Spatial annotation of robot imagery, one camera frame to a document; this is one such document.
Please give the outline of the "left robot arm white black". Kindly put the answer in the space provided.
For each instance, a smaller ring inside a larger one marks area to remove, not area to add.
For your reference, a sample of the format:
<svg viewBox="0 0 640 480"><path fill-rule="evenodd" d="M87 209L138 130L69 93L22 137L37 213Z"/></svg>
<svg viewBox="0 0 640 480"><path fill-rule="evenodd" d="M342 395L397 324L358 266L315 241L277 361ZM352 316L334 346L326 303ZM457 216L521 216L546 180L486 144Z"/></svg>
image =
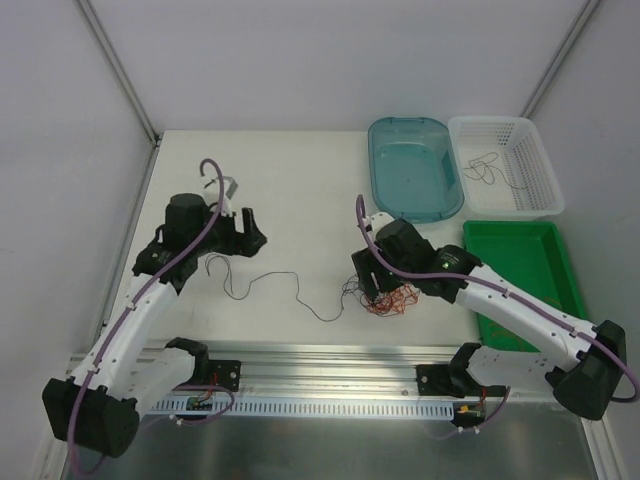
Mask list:
<svg viewBox="0 0 640 480"><path fill-rule="evenodd" d="M193 193L171 197L165 220L138 254L116 319L65 380L52 378L42 392L56 439L105 457L120 457L141 418L174 388L210 386L214 372L206 345L176 337L146 370L132 369L151 327L178 299L201 257L210 253L251 258L266 244L249 207L234 215Z"/></svg>

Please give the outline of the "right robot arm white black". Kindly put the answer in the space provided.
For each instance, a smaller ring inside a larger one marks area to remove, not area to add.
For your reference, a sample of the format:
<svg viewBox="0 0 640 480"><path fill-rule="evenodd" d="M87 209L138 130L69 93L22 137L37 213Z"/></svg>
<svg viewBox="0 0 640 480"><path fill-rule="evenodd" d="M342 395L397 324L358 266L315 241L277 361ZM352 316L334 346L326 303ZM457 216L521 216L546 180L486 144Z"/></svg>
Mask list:
<svg viewBox="0 0 640 480"><path fill-rule="evenodd" d="M463 398L481 388L550 393L571 413L599 420L610 403L635 403L638 392L616 393L623 378L639 380L626 359L624 330L595 325L565 313L501 277L489 264L457 245L435 248L403 220L358 213L364 249L352 256L360 289L372 301L401 286L459 305L495 321L533 346L501 351L467 342L428 384Z"/></svg>

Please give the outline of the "teal transparent plastic bin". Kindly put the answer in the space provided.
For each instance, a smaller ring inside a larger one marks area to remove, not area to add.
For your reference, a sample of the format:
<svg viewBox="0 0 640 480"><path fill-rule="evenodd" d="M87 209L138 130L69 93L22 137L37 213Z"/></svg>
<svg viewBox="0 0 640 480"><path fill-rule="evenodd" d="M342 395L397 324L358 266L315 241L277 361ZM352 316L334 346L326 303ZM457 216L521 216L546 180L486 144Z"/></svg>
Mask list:
<svg viewBox="0 0 640 480"><path fill-rule="evenodd" d="M386 117L367 132L370 184L377 208L412 223L453 217L464 203L449 130L427 118Z"/></svg>

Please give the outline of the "white perforated plastic basket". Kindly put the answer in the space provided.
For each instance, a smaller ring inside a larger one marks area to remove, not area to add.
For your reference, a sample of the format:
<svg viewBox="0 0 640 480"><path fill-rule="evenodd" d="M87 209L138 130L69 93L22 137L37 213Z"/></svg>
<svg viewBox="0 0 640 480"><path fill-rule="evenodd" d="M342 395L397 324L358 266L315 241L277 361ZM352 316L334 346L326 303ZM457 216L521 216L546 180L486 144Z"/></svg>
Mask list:
<svg viewBox="0 0 640 480"><path fill-rule="evenodd" d="M553 166L531 120L456 116L448 130L468 218L532 221L564 211Z"/></svg>

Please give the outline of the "green plastic tray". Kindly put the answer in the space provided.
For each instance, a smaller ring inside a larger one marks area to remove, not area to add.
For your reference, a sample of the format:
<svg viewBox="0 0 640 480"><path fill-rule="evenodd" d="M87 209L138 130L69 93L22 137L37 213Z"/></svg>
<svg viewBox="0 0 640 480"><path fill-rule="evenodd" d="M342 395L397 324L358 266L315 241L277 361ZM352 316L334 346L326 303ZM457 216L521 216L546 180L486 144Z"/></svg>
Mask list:
<svg viewBox="0 0 640 480"><path fill-rule="evenodd" d="M567 314L587 318L563 238L552 222L467 221L465 248L505 280Z"/></svg>

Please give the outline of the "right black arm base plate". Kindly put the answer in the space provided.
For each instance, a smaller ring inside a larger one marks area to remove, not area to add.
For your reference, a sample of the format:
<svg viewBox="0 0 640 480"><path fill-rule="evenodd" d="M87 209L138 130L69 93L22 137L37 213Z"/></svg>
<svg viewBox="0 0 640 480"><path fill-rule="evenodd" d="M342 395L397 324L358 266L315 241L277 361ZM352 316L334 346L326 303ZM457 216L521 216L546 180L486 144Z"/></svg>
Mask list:
<svg viewBox="0 0 640 480"><path fill-rule="evenodd" d="M415 374L418 395L423 397L498 398L506 393L504 386L481 386L466 373L452 375L445 364L419 364L415 366Z"/></svg>

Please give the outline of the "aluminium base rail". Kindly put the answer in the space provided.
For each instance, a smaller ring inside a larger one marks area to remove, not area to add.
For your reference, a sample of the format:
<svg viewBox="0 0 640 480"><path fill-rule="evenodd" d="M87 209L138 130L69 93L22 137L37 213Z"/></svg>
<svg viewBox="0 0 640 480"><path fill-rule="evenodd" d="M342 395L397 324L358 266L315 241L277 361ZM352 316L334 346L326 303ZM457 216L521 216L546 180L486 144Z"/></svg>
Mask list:
<svg viewBox="0 0 640 480"><path fill-rule="evenodd" d="M544 376L553 368L541 353L494 351L476 343L446 347L349 347L202 343L175 338L163 348L145 348L130 357L105 357L100 372L112 368L123 390L110 389L117 399L148 398L182 391L225 389L189 385L203 361L239 360L244 397L351 398L419 397L415 366L445 364L452 375L468 374L481 386L512 386L548 395Z"/></svg>

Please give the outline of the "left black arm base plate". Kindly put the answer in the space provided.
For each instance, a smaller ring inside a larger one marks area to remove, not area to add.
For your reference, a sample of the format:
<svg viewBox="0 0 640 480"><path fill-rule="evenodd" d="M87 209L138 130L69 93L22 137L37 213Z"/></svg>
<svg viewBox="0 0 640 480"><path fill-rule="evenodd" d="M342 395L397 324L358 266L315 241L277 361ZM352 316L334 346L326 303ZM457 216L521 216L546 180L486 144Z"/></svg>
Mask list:
<svg viewBox="0 0 640 480"><path fill-rule="evenodd" d="M242 363L239 360L212 360L200 362L188 381L189 385L219 386L237 392L240 386Z"/></svg>

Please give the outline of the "left aluminium frame post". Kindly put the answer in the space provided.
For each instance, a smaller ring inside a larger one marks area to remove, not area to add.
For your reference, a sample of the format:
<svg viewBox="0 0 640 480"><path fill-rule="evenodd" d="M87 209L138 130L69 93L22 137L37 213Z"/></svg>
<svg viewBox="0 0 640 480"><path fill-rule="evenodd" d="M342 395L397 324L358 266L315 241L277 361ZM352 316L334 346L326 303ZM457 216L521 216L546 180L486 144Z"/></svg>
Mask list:
<svg viewBox="0 0 640 480"><path fill-rule="evenodd" d="M89 0L74 0L73 4L86 23L91 36L94 38L99 51L104 57L112 76L134 114L137 123L144 132L145 137L149 143L155 147L161 140L161 135L154 127L149 114L143 106L134 84L124 68L93 2Z"/></svg>

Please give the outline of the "aluminium frame post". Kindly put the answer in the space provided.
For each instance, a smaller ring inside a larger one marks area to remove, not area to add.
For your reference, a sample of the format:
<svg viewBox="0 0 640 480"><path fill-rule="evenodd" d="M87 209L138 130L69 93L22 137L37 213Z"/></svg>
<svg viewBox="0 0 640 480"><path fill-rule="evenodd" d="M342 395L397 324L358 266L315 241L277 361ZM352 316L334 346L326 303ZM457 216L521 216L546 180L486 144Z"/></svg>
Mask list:
<svg viewBox="0 0 640 480"><path fill-rule="evenodd" d="M89 0L74 0L73 4L86 23L91 36L94 38L99 51L104 57L112 76L134 114L137 123L144 132L145 137L149 143L155 147L161 140L161 135L154 127L149 114L143 106L134 84L124 68L93 2Z"/></svg>
<svg viewBox="0 0 640 480"><path fill-rule="evenodd" d="M541 107L545 97L559 77L570 54L603 4L601 0L583 1L569 28L563 35L543 73L528 96L519 116L531 119Z"/></svg>

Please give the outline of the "right aluminium frame post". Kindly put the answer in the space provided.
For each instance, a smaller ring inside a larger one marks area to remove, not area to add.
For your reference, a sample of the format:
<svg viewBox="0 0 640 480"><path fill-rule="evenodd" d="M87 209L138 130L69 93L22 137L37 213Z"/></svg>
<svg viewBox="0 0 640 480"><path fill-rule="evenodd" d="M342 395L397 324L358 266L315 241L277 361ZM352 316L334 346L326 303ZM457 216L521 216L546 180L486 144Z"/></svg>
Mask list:
<svg viewBox="0 0 640 480"><path fill-rule="evenodd" d="M519 116L531 119L541 107L545 97L559 77L570 54L603 4L601 0L583 1L569 28L563 35L543 73L528 96Z"/></svg>

